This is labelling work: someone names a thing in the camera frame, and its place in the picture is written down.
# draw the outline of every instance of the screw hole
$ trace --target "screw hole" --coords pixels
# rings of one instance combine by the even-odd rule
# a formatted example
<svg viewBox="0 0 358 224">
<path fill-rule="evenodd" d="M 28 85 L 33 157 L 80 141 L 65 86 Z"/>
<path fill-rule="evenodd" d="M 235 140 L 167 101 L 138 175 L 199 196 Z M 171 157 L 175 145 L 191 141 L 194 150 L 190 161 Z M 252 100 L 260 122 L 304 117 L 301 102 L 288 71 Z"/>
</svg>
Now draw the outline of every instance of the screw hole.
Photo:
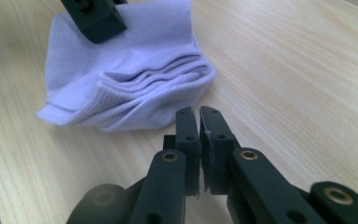
<svg viewBox="0 0 358 224">
<path fill-rule="evenodd" d="M 343 205 L 353 204 L 353 198 L 351 195 L 338 188 L 325 188 L 324 195 L 327 196 L 331 201 L 335 203 L 340 203 Z"/>
<path fill-rule="evenodd" d="M 94 203 L 98 206 L 106 206 L 115 200 L 115 194 L 110 191 L 103 191 L 95 195 Z"/>
<path fill-rule="evenodd" d="M 75 0 L 75 6 L 78 10 L 88 12 L 92 9 L 92 3 L 90 0 Z"/>
<path fill-rule="evenodd" d="M 253 151 L 242 151 L 241 157 L 248 161 L 254 161 L 254 160 L 257 160 L 258 156 Z"/>
<path fill-rule="evenodd" d="M 147 224 L 160 224 L 162 223 L 162 214 L 160 213 L 150 213 L 146 217 Z"/>
<path fill-rule="evenodd" d="M 296 210 L 290 210 L 287 212 L 287 216 L 296 224 L 306 223 L 307 219 L 300 212 Z"/>
<path fill-rule="evenodd" d="M 167 152 L 162 155 L 162 159 L 164 161 L 176 161 L 178 159 L 178 155 L 174 152 Z"/>
</svg>

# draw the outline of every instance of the wood grain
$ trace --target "wood grain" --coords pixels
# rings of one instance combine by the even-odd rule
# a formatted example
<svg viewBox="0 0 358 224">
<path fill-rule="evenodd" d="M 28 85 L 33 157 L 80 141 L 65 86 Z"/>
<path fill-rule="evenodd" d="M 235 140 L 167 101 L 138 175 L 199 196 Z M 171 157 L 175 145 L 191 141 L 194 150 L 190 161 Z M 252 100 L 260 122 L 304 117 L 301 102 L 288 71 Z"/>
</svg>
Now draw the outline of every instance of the wood grain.
<svg viewBox="0 0 358 224">
<path fill-rule="evenodd" d="M 0 218 L 63 223 L 102 183 L 128 187 L 161 150 L 160 130 L 102 133 L 37 119 L 59 0 L 0 1 Z M 358 192 L 358 7 L 344 0 L 192 1 L 193 30 L 219 109 L 244 147 L 294 185 L 332 180 Z M 186 223 L 230 223 L 225 197 L 186 203 Z"/>
</svg>

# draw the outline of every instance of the folded sock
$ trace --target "folded sock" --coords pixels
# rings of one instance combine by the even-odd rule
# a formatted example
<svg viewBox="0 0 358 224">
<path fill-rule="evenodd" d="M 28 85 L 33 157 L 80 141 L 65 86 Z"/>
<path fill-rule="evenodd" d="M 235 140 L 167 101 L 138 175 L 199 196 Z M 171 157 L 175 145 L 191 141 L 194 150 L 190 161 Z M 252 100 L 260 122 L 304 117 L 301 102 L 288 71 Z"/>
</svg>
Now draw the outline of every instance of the folded sock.
<svg viewBox="0 0 358 224">
<path fill-rule="evenodd" d="M 214 76 L 192 33 L 189 0 L 118 5 L 123 33 L 93 44 L 67 12 L 48 40 L 46 105 L 36 115 L 57 125 L 124 131 L 163 127 L 194 106 Z"/>
</svg>

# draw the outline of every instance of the black clamp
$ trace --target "black clamp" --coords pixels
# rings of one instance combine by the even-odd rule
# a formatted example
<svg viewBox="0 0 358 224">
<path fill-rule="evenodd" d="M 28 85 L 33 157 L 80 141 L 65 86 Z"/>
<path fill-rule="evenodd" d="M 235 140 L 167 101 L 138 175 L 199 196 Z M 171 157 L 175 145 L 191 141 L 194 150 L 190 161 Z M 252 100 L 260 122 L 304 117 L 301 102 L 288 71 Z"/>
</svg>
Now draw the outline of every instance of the black clamp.
<svg viewBox="0 0 358 224">
<path fill-rule="evenodd" d="M 91 42 L 101 43 L 127 29 L 116 9 L 126 0 L 62 0 L 80 32 Z"/>
<path fill-rule="evenodd" d="M 222 114 L 200 109 L 200 137 L 190 107 L 176 113 L 176 135 L 165 135 L 147 176 L 128 189 L 101 185 L 76 206 L 68 223 L 183 224 L 186 196 L 206 189 L 227 195 L 234 224 L 358 224 L 358 194 L 333 182 L 292 186 L 258 150 L 241 147 Z"/>
</svg>

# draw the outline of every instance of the wooden table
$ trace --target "wooden table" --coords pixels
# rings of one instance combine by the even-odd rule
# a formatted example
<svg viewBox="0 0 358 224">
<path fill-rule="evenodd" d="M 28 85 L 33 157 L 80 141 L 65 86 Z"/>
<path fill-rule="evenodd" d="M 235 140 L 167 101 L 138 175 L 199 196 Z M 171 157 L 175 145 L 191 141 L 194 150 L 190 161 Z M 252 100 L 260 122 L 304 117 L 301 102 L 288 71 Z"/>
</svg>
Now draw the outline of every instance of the wooden table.
<svg viewBox="0 0 358 224">
<path fill-rule="evenodd" d="M 164 134 L 56 127 L 44 62 L 59 0 L 0 1 L 0 219 L 63 223 L 92 187 L 144 177 Z M 244 147 L 294 185 L 358 192 L 358 7 L 344 0 L 193 0 L 193 29 L 216 79 L 196 109 L 219 109 Z M 230 223 L 225 197 L 186 201 L 186 223 Z"/>
</svg>

